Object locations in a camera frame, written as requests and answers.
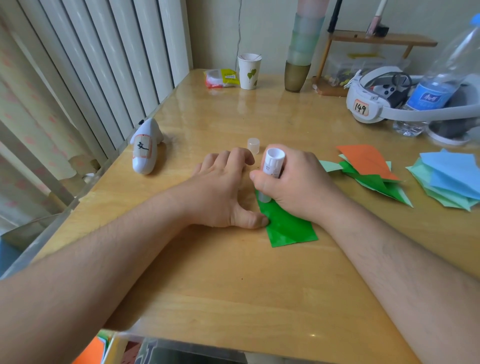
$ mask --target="blue bottle label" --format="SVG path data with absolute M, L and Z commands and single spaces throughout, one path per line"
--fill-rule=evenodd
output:
M 444 88 L 442 91 L 432 90 L 418 85 L 407 101 L 407 106 L 415 110 L 435 110 L 445 106 L 455 89 Z

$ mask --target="glue stick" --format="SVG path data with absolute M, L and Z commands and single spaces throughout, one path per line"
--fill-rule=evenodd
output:
M 269 174 L 275 178 L 280 177 L 283 160 L 285 159 L 285 152 L 278 148 L 270 148 L 267 150 L 264 162 L 264 173 Z M 258 191 L 258 199 L 260 202 L 267 203 L 272 199 Z

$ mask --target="white cup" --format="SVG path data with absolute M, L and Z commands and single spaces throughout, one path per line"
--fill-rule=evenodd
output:
M 262 56 L 254 53 L 242 53 L 238 56 L 240 87 L 253 90 L 257 87 L 258 73 Z

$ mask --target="number label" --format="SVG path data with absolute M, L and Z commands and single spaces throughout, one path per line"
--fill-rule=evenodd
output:
M 354 110 L 360 115 L 368 116 L 368 104 L 365 104 L 358 99 L 355 100 Z

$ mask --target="small wooden rack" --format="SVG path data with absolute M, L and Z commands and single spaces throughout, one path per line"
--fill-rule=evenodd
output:
M 438 42 L 427 36 L 421 36 L 420 34 L 396 34 L 388 33 L 385 37 L 372 36 L 366 37 L 365 32 L 355 32 L 352 30 L 335 30 L 328 35 L 327 44 L 325 46 L 322 61 L 318 69 L 317 75 L 313 78 L 312 82 L 316 84 L 316 91 L 319 95 L 324 96 L 342 96 L 346 97 L 348 89 L 343 87 L 333 87 L 328 84 L 326 80 L 322 78 L 322 72 L 325 67 L 325 63 L 330 51 L 330 46 L 333 41 L 337 42 L 349 42 L 349 43 L 369 43 L 369 44 L 390 44 L 396 46 L 407 46 L 407 49 L 402 55 L 405 59 L 408 57 L 412 48 L 416 47 L 436 47 Z

